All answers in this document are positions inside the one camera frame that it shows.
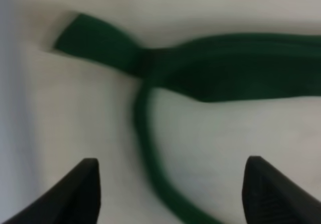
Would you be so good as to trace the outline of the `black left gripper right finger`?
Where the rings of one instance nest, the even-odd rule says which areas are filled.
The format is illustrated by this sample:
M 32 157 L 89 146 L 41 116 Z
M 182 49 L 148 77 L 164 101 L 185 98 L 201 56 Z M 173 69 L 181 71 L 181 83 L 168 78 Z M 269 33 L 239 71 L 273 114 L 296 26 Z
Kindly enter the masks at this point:
M 250 224 L 320 223 L 320 201 L 260 156 L 246 162 L 242 203 Z

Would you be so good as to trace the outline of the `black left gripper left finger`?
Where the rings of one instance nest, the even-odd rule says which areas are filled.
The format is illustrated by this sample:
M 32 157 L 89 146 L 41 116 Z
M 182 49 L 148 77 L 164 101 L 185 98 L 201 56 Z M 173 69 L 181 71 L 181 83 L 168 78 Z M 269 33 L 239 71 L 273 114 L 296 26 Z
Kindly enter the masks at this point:
M 100 208 L 99 162 L 96 158 L 85 158 L 5 223 L 98 223 Z

